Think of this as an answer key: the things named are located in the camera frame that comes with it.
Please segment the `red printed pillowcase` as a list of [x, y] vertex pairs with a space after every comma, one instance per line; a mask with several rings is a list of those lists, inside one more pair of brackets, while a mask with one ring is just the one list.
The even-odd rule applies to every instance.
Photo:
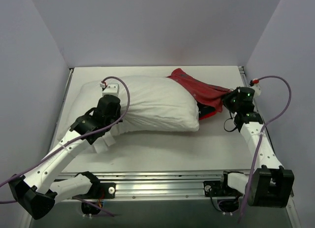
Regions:
[[199, 120], [222, 112], [222, 98], [232, 92], [230, 89], [201, 82], [177, 68], [167, 77], [184, 87], [196, 100]]

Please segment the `white pillow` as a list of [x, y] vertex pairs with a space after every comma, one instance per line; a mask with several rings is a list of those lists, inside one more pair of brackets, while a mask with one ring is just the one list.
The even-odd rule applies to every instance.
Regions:
[[195, 132], [199, 130], [196, 100], [178, 82], [167, 77], [123, 76], [118, 84], [123, 121], [88, 146], [84, 153], [102, 153], [115, 139], [134, 131]]

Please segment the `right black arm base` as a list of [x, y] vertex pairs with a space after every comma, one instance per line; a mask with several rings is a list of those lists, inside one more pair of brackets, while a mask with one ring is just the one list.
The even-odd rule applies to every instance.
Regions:
[[230, 197], [239, 194], [237, 190], [224, 187], [218, 180], [204, 181], [203, 187], [206, 197]]

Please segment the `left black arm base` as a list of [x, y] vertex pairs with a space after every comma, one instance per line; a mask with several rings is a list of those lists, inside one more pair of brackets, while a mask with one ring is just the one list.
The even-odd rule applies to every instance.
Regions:
[[93, 184], [86, 194], [79, 195], [79, 197], [82, 199], [114, 199], [115, 193], [116, 183], [100, 182]]

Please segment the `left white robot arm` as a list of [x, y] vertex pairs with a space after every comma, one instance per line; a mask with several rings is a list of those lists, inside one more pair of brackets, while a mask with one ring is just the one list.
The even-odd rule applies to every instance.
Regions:
[[87, 147], [121, 121], [120, 99], [104, 95], [96, 107], [78, 117], [58, 145], [30, 171], [14, 175], [9, 187], [14, 199], [38, 220], [56, 203], [74, 196], [94, 198], [100, 193], [100, 180], [89, 171], [57, 182], [55, 179]]

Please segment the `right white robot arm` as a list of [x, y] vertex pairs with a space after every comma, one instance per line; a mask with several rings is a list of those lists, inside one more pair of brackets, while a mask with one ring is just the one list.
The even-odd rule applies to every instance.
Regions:
[[219, 181], [219, 190], [224, 195], [237, 190], [244, 195], [243, 201], [249, 206], [284, 208], [291, 194], [294, 174], [285, 169], [276, 157], [265, 134], [264, 121], [255, 111], [254, 95], [254, 89], [238, 87], [222, 99], [231, 113], [235, 129], [247, 143], [252, 165], [249, 175], [228, 173]]

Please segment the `aluminium mounting rail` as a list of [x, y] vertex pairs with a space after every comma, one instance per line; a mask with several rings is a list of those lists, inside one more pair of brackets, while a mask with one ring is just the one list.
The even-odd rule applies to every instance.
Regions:
[[[123, 197], [196, 197], [196, 196], [204, 196], [204, 181], [218, 180], [224, 187], [228, 187], [226, 185], [226, 176], [228, 173], [234, 171], [225, 171], [222, 177], [219, 179], [215, 178], [201, 178], [199, 176], [195, 178], [181, 179], [177, 177], [173, 180], [159, 180], [157, 178], [146, 178], [145, 180], [140, 179], [122, 179], [117, 177], [115, 180], [105, 180], [102, 178], [98, 178], [100, 182], [113, 182], [116, 183], [116, 193], [114, 199], [121, 199]], [[227, 197], [217, 197], [220, 200], [225, 199]]]

